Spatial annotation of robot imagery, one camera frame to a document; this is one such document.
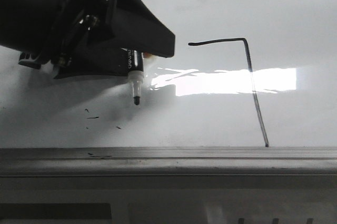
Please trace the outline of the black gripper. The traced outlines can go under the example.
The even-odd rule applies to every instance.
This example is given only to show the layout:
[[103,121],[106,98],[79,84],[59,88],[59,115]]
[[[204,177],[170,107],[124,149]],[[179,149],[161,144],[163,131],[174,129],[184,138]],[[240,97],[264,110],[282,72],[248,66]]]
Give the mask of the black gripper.
[[101,22],[96,5],[101,0],[61,0],[48,35],[37,52],[23,51],[19,65],[40,69],[51,62],[53,78],[75,76],[127,76],[127,50],[169,58],[175,53],[175,35],[142,0],[109,1],[106,25],[116,47],[76,49],[85,34]]

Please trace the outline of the black arm link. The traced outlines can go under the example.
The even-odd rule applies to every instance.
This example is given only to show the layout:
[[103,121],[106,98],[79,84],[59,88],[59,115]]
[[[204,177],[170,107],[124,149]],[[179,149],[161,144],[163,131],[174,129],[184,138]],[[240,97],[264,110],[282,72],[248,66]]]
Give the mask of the black arm link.
[[65,0],[1,0],[1,45],[39,54]]

